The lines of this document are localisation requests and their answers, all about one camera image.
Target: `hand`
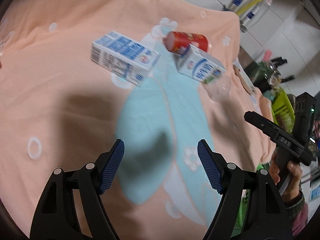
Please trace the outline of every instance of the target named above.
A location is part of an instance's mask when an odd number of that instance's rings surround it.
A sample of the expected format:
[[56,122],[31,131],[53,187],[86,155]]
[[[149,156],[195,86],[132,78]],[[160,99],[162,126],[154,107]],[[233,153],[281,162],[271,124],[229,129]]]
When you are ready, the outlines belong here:
[[[272,156],[272,159],[271,159],[272,162],[269,168],[269,173],[273,181],[277,185],[277,183],[279,183],[280,181],[280,177],[278,175],[280,172],[280,169],[279,169],[279,166],[276,164],[276,156],[277,156],[276,153],[274,153],[274,155]],[[291,179],[288,187],[282,194],[282,200],[284,202],[290,202],[291,200],[293,200],[299,195],[299,192],[300,192],[299,184],[302,177],[302,169],[300,168],[300,165],[298,163],[289,161],[287,168],[289,172],[292,173],[293,178]]]

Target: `can lid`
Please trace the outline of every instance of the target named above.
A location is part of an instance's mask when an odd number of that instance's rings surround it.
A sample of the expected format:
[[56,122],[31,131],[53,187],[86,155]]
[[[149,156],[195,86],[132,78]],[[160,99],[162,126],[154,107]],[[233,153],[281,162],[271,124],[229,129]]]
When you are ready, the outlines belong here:
[[173,32],[169,32],[167,37],[164,38],[164,45],[168,51],[173,50],[175,42],[175,36]]

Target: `barcode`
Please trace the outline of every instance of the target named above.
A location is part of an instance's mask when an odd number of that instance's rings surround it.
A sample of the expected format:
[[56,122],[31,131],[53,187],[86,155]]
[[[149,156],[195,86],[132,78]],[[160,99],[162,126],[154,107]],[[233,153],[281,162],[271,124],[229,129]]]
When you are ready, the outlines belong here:
[[91,48],[91,60],[97,64],[99,64],[101,50],[92,46]]
[[104,53],[104,57],[103,57],[103,64],[106,67],[111,67],[113,61],[114,61],[115,57],[113,57],[112,55],[108,54],[108,53]]

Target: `blue gripper pad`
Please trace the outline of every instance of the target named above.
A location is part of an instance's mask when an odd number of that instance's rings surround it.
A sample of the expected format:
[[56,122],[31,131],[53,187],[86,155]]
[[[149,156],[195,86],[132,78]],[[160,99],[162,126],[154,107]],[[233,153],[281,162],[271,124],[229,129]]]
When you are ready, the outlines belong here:
[[100,194],[104,194],[107,189],[110,189],[112,181],[116,175],[122,157],[124,155],[124,142],[120,140],[116,148],[113,150],[106,166],[102,171],[100,183]]
[[198,142],[198,156],[201,160],[204,171],[207,174],[211,187],[217,190],[220,194],[223,190],[221,181],[222,175],[202,140]]

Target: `finger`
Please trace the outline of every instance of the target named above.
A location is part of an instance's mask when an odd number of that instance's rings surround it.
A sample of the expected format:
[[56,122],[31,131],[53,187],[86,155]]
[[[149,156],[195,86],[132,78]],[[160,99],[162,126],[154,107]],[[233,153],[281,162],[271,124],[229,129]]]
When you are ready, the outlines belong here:
[[273,162],[276,162],[276,159],[277,159],[277,152],[274,152],[274,154],[273,154],[272,157],[271,157],[271,160],[272,160]]
[[290,195],[290,199],[294,199],[299,194],[299,185],[302,177],[302,169],[300,168],[300,165],[297,163],[289,162],[288,170],[293,175],[293,178],[291,179],[289,186],[285,190],[287,194]]
[[279,174],[280,172],[279,166],[276,163],[271,163],[269,167],[269,172],[273,174]]
[[278,174],[272,174],[270,173],[271,178],[273,179],[273,182],[277,185],[280,182],[280,177]]
[[293,177],[300,181],[302,177],[302,169],[300,165],[298,163],[294,163],[293,161],[289,161],[287,167],[292,173]]

